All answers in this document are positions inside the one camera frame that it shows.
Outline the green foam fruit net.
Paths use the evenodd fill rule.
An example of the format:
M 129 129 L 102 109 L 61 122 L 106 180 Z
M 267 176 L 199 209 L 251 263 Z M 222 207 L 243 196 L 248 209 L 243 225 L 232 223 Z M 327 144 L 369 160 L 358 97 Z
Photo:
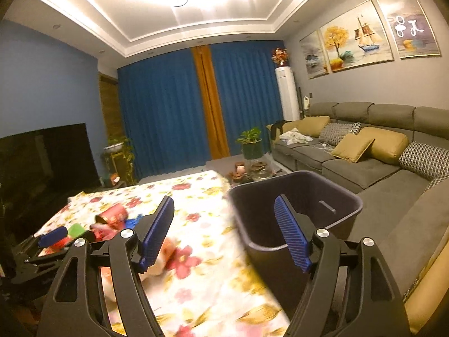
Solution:
M 81 236 L 86 230 L 79 223 L 74 223 L 68 228 L 68 236 L 71 239 L 76 239 Z

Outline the blue foam fruit net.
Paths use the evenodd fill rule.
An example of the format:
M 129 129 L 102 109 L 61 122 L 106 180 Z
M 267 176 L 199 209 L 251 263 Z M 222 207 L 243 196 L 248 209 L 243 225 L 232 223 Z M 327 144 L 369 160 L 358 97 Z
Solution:
M 124 228 L 134 229 L 142 218 L 143 218 L 142 214 L 139 214 L 136 218 L 126 219 L 124 223 Z

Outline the black television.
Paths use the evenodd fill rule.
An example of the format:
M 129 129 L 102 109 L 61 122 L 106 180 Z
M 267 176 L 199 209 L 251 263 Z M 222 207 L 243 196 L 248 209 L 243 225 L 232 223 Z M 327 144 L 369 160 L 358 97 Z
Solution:
M 100 178 L 83 123 L 1 138 L 1 203 L 6 234 L 20 243 Z

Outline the glass jar on floor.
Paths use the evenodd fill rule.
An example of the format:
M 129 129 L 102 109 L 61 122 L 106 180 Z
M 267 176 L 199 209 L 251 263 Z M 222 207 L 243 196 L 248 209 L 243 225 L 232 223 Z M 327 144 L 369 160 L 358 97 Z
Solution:
M 254 181 L 272 177 L 272 169 L 265 161 L 250 161 L 250 176 Z

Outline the potted green plant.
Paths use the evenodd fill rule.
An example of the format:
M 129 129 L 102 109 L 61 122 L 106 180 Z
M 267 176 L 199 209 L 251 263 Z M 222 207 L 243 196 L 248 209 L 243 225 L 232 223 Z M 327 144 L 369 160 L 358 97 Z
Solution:
M 240 144 L 242 154 L 246 160 L 256 160 L 263 156 L 263 144 L 259 127 L 243 131 L 236 142 Z

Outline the white cloth on sofa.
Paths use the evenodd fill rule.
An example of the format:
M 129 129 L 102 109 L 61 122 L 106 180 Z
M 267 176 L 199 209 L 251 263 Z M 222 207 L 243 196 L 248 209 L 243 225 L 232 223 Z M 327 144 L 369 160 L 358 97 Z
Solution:
M 308 144 L 313 141 L 313 138 L 309 135 L 301 134 L 297 128 L 293 128 L 287 132 L 284 132 L 279 136 L 279 140 L 286 145 L 295 144 Z

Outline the blue curtain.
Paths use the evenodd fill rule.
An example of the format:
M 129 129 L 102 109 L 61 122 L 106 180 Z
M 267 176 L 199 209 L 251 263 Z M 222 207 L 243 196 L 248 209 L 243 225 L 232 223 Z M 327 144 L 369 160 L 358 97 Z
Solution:
M 241 132 L 258 127 L 270 148 L 268 124 L 282 118 L 272 52 L 281 40 L 209 46 L 224 120 L 226 144 L 241 152 Z M 205 105 L 192 49 L 141 60 L 118 70 L 125 133 L 135 153 L 138 177 L 195 167 L 212 159 Z

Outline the orange curtain strip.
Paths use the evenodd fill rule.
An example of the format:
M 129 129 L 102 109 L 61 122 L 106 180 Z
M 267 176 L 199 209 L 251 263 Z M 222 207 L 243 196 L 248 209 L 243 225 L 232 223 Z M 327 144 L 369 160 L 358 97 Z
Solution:
M 200 86 L 209 150 L 213 160 L 231 155 L 209 46 L 191 49 Z

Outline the yellow square cushion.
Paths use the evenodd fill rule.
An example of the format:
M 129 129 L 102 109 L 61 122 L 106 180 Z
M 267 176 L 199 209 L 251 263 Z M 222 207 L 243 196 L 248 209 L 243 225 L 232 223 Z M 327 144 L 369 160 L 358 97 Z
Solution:
M 330 153 L 335 158 L 357 163 L 373 143 L 371 137 L 349 133 Z

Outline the patterned cushion far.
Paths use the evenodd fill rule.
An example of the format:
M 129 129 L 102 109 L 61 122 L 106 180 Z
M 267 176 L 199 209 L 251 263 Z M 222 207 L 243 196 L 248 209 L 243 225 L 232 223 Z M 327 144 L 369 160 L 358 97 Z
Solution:
M 360 122 L 329 123 L 319 135 L 319 141 L 327 145 L 337 146 L 349 134 L 357 135 L 362 129 Z

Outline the patterned cushion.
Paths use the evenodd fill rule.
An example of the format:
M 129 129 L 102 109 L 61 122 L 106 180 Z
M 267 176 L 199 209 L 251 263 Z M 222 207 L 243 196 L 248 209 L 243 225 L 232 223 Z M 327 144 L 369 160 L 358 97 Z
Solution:
M 362 129 L 360 122 L 329 123 L 319 135 L 319 141 L 327 145 L 337 146 L 349 134 L 357 135 Z
M 400 155 L 400 166 L 432 180 L 448 174 L 448 149 L 411 142 Z

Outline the white standing air conditioner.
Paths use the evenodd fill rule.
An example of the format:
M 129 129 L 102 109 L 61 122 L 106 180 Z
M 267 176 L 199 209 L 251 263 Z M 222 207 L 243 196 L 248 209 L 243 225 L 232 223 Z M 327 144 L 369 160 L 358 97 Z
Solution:
M 283 118 L 290 121 L 299 120 L 300 110 L 292 68 L 290 66 L 280 66 L 275 69 L 275 73 Z

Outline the patterned cushion near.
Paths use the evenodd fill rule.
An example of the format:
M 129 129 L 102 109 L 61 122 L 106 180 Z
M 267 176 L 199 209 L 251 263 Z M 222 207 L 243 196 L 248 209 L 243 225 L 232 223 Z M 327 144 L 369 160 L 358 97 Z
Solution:
M 400 166 L 432 180 L 448 174 L 448 149 L 411 142 L 400 155 Z

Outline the middle sailboat painting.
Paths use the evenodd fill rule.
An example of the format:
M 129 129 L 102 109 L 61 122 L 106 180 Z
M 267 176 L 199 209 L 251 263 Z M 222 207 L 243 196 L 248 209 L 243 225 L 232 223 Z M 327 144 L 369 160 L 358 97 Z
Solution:
M 393 61 L 374 3 L 367 0 L 320 28 L 331 72 Z

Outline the right calligraphy painting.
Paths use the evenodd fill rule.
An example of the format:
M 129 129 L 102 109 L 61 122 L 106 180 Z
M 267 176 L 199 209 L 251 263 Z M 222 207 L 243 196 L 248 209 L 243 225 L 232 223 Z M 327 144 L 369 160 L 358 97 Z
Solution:
M 419 0 L 376 0 L 387 20 L 400 59 L 441 56 Z

